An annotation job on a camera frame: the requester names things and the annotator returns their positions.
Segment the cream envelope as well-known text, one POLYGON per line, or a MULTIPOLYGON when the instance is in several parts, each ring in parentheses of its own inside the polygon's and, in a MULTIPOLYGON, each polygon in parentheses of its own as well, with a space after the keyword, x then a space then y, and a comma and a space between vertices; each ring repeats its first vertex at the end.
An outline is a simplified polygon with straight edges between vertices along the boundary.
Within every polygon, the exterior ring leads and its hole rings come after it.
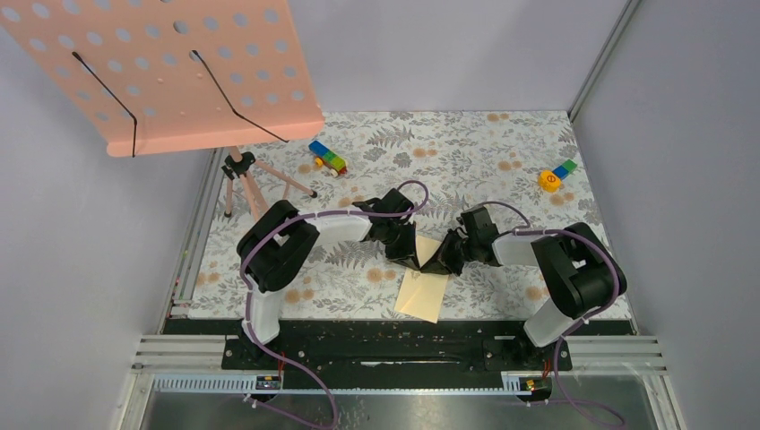
POLYGON ((430 323, 437 323, 443 307, 448 275, 405 271, 394 311, 430 323))

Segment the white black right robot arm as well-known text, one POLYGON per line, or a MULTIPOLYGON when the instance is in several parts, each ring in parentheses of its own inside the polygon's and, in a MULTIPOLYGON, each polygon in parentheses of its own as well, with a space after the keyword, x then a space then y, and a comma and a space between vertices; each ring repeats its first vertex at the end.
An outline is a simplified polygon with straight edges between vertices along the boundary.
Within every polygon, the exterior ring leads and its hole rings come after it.
POLYGON ((549 299, 524 323, 514 344, 522 367, 539 367, 549 357, 548 345, 626 292, 624 272, 584 222, 544 230, 523 225, 502 233, 484 203, 463 212, 458 222, 422 264, 423 273, 459 276, 467 262, 480 262, 535 266, 544 278, 549 299))

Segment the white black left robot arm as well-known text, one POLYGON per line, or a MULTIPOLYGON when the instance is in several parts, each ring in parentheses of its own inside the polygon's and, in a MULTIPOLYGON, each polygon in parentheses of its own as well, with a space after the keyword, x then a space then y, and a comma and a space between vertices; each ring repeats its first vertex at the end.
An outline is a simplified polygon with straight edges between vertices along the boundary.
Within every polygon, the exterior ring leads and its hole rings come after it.
POLYGON ((417 270, 419 209, 400 189, 346 208, 304 213, 287 200, 276 202, 238 242, 240 274, 248 287, 242 327, 249 338, 244 357, 258 368, 278 356, 276 339, 284 290, 318 245, 377 242, 387 261, 417 270))

